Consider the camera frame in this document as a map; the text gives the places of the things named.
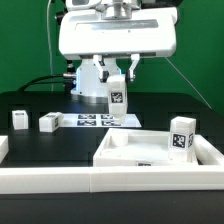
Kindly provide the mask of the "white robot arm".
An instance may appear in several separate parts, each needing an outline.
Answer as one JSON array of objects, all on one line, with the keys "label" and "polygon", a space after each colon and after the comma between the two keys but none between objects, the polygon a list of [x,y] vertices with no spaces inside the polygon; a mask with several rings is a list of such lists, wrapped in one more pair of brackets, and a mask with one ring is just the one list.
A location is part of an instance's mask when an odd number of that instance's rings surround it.
[{"label": "white robot arm", "polygon": [[121,73],[119,58],[130,58],[124,73],[134,79],[141,58],[169,57],[176,50],[175,26],[183,0],[65,0],[59,51],[79,60],[71,93],[93,103],[107,101],[107,78]]}]

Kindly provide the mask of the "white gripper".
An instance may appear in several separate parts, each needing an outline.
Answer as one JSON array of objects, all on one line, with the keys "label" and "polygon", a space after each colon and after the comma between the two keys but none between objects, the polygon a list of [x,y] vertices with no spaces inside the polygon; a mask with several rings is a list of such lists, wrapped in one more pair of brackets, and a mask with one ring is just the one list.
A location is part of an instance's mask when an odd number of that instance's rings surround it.
[{"label": "white gripper", "polygon": [[126,81],[133,82],[142,57],[169,57],[176,50],[175,7],[136,10],[131,19],[101,20],[94,10],[67,13],[61,22],[59,50],[69,60],[92,57],[105,83],[109,71],[105,57],[128,57],[131,65]]}]

